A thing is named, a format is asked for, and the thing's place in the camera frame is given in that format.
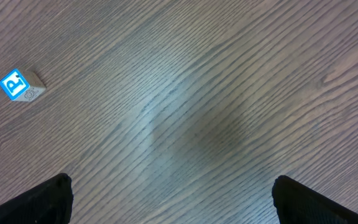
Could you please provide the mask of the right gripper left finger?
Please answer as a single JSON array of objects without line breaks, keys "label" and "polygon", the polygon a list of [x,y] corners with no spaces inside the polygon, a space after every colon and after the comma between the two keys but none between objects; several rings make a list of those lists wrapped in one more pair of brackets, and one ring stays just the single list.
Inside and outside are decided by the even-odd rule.
[{"label": "right gripper left finger", "polygon": [[73,199],[71,178],[60,173],[0,205],[0,223],[68,224]]}]

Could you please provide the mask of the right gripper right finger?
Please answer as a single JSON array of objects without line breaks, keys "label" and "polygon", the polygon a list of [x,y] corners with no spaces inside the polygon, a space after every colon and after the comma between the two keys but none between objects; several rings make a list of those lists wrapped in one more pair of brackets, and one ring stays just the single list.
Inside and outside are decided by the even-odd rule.
[{"label": "right gripper right finger", "polygon": [[281,224],[358,224],[358,213],[281,175],[272,187]]}]

